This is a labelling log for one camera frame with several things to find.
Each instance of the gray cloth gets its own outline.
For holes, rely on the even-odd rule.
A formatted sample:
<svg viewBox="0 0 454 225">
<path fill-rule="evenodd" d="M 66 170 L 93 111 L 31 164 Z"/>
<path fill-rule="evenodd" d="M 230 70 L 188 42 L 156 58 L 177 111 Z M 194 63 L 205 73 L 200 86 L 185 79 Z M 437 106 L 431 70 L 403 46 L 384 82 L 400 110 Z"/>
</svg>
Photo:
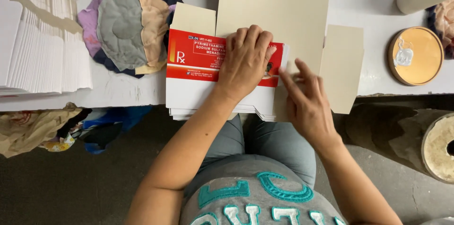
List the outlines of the gray cloth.
<svg viewBox="0 0 454 225">
<path fill-rule="evenodd" d="M 261 172 L 286 178 L 271 178 L 270 190 L 258 179 Z M 298 176 L 281 165 L 249 159 L 221 165 L 211 170 L 210 176 L 212 179 L 201 185 L 203 190 L 198 187 L 183 203 L 179 224 L 345 225 L 339 213 L 323 196 L 304 186 Z M 243 190 L 236 190 L 235 186 L 240 182 Z M 288 197 L 298 191 L 312 197 L 305 200 Z"/>
<path fill-rule="evenodd" d="M 98 39 L 115 66 L 123 71 L 147 64 L 140 1 L 103 0 L 98 12 Z"/>
<path fill-rule="evenodd" d="M 254 154 L 240 157 L 245 153 Z M 241 126 L 240 116 L 227 121 L 210 146 L 205 159 L 200 167 L 200 174 L 203 170 L 210 169 L 233 162 L 246 159 L 263 159 L 264 156 L 269 162 L 280 164 L 291 169 L 311 189 L 314 188 L 316 164 L 315 151 L 310 144 L 302 137 L 291 123 L 264 122 L 255 116 L 245 139 Z"/>
</svg>

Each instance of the table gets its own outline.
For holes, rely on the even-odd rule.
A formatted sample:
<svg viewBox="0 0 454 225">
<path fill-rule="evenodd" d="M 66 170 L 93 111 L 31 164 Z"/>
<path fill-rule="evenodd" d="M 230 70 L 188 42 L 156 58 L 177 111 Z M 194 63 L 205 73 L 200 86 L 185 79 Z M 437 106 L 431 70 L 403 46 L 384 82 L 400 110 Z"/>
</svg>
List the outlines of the table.
<svg viewBox="0 0 454 225">
<path fill-rule="evenodd" d="M 78 0 L 78 9 L 91 0 Z M 218 0 L 183 0 L 185 3 L 216 9 Z M 445 60 L 439 75 L 423 86 L 405 86 L 389 73 L 386 49 L 391 37 L 411 26 L 424 25 L 425 12 L 402 15 L 393 0 L 330 0 L 327 24 L 364 28 L 365 54 L 358 96 L 374 94 L 442 94 L 454 93 L 449 83 L 454 75 L 454 61 Z M 103 65 L 91 62 L 93 90 L 30 97 L 2 98 L 0 111 L 60 109 L 73 102 L 79 107 L 144 106 L 165 103 L 165 71 L 136 79 L 116 74 Z"/>
</svg>

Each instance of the cardboard core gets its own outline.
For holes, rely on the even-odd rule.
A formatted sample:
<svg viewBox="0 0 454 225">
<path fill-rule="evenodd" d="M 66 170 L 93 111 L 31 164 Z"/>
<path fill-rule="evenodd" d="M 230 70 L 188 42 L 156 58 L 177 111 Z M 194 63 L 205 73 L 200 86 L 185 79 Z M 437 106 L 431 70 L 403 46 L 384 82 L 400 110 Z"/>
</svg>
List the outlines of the cardboard core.
<svg viewBox="0 0 454 225">
<path fill-rule="evenodd" d="M 454 140 L 450 141 L 446 146 L 446 151 L 449 155 L 454 156 Z"/>
</svg>

